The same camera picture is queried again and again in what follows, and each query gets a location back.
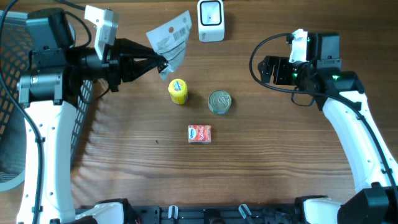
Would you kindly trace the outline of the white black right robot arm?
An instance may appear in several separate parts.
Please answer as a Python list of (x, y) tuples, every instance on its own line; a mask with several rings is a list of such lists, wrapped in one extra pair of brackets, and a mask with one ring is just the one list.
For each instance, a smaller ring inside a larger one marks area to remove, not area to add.
[(309, 95), (333, 126), (349, 162), (355, 195), (296, 200), (301, 223), (396, 223), (397, 162), (384, 142), (357, 73), (341, 68), (340, 36), (299, 29), (285, 35), (288, 57), (266, 56), (249, 71), (258, 84)]

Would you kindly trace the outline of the silver tin can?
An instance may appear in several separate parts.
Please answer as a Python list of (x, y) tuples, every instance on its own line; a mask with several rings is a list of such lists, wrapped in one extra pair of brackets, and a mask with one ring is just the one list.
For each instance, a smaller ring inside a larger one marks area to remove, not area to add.
[(215, 90), (208, 98), (208, 107), (214, 114), (225, 114), (232, 103), (230, 94), (225, 90)]

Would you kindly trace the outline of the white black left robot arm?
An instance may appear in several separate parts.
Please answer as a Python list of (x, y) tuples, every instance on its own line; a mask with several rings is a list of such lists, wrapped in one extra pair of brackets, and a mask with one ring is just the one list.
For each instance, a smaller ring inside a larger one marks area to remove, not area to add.
[(78, 109), (84, 104), (84, 81), (108, 82), (111, 91), (168, 61), (152, 48), (116, 37), (117, 15), (86, 6), (85, 19), (97, 27), (89, 45), (75, 46), (69, 12), (50, 8), (28, 14), (34, 48), (19, 81), (19, 106), (26, 123), (24, 198), (18, 223), (73, 223), (70, 169)]

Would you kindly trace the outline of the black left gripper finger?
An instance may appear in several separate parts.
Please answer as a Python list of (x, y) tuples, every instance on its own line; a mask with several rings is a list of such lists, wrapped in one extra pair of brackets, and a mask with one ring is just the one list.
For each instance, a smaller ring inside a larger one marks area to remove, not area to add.
[(133, 82), (148, 71), (156, 68), (160, 73), (168, 66), (166, 61), (158, 60), (128, 60), (123, 63), (123, 82)]
[(129, 39), (120, 39), (119, 58), (152, 59), (162, 57), (150, 47), (138, 44)]

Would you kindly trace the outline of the yellow lidded jar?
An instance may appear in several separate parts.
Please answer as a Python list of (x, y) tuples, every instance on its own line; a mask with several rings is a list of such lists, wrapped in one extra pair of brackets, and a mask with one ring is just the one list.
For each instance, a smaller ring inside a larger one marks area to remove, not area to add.
[(174, 79), (169, 83), (168, 91), (171, 100), (178, 105), (183, 105), (188, 100), (188, 87), (182, 79)]

